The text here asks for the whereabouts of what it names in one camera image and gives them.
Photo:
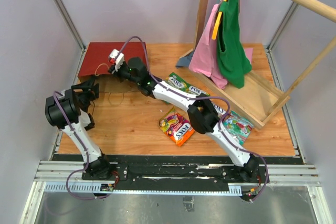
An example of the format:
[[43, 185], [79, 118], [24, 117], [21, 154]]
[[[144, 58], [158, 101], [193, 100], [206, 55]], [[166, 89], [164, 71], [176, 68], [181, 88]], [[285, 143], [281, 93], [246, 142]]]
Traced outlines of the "green snack packet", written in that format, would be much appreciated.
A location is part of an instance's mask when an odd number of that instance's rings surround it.
[[195, 95], [201, 95], [201, 94], [204, 94], [206, 96], [210, 96], [209, 93], [207, 93], [206, 91], [196, 87], [196, 86], [193, 86], [193, 85], [189, 85], [185, 92], [189, 93], [189, 94], [195, 94]]

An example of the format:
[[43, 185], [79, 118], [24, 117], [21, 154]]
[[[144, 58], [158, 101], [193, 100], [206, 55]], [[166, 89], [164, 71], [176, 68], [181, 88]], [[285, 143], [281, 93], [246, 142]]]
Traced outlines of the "orange Fox's candy packet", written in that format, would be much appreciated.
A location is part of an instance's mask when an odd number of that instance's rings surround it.
[[178, 147], [181, 147], [195, 133], [191, 123], [172, 107], [161, 119], [160, 130]]

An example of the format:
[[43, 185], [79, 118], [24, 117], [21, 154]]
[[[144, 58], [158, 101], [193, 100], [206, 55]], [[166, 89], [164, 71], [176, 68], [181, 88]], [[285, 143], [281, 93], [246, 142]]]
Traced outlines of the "pink shirt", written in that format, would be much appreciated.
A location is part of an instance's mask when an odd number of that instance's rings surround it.
[[[212, 40], [212, 32], [219, 4], [213, 6], [201, 38], [196, 46], [189, 69], [201, 73], [223, 89], [229, 82], [221, 75], [217, 62], [217, 40]], [[245, 54], [251, 63], [252, 49], [245, 49]]]

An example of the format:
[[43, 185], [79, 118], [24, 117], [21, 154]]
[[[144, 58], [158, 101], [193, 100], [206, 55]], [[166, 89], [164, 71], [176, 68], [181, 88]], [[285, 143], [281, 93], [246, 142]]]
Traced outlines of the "purple snack packet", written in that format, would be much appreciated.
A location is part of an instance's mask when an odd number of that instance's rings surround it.
[[217, 111], [219, 118], [221, 118], [223, 116], [224, 121], [225, 121], [230, 117], [231, 111], [227, 112], [226, 110], [224, 110], [222, 107], [220, 107], [219, 105], [217, 105], [214, 102], [212, 102], [212, 105], [215, 108], [215, 110]]

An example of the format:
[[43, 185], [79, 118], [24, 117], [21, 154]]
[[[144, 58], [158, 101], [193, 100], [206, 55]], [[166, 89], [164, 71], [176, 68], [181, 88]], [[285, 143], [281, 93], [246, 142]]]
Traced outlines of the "green shirt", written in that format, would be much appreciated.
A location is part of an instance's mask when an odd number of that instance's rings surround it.
[[239, 31], [226, 30], [217, 37], [217, 62], [221, 75], [233, 86], [242, 88], [245, 84], [244, 75], [252, 70], [240, 41]]

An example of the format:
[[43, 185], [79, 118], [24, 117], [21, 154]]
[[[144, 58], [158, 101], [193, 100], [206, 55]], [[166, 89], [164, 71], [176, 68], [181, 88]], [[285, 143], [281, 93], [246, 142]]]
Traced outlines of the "teal Fox's candy packet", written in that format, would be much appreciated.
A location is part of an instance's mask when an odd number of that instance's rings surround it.
[[254, 128], [251, 122], [233, 110], [231, 110], [229, 117], [223, 122], [223, 126], [241, 146], [243, 146]]

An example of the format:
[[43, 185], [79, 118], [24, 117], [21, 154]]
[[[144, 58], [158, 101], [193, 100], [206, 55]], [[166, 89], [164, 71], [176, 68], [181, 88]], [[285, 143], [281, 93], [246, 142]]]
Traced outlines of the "yellow hanger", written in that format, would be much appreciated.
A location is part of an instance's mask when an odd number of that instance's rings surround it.
[[230, 30], [231, 28], [239, 31], [239, 1], [240, 0], [222, 0], [220, 2], [214, 22], [212, 40], [216, 40], [222, 33], [228, 35], [226, 30]]

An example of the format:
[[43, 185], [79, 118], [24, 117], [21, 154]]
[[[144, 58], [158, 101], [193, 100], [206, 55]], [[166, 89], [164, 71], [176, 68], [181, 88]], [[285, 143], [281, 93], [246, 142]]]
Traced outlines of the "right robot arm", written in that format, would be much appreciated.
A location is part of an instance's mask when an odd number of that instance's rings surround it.
[[205, 94], [195, 95], [174, 88], [165, 81], [153, 76], [138, 57], [128, 62], [121, 56], [110, 56], [109, 72], [120, 79], [133, 82], [138, 90], [147, 97], [168, 102], [187, 112], [191, 127], [199, 134], [205, 134], [218, 143], [228, 154], [244, 182], [250, 182], [257, 176], [259, 160], [255, 154], [244, 149], [224, 128], [226, 114], [220, 116]]

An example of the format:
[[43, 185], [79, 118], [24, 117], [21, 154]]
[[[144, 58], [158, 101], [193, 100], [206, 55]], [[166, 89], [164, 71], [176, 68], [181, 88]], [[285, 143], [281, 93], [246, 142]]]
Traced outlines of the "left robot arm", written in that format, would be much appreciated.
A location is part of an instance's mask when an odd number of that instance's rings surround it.
[[91, 77], [68, 90], [55, 91], [46, 98], [45, 116], [48, 123], [68, 135], [80, 151], [84, 161], [83, 178], [107, 180], [112, 175], [112, 166], [88, 134], [95, 127], [88, 109], [98, 97], [99, 84], [95, 77]]

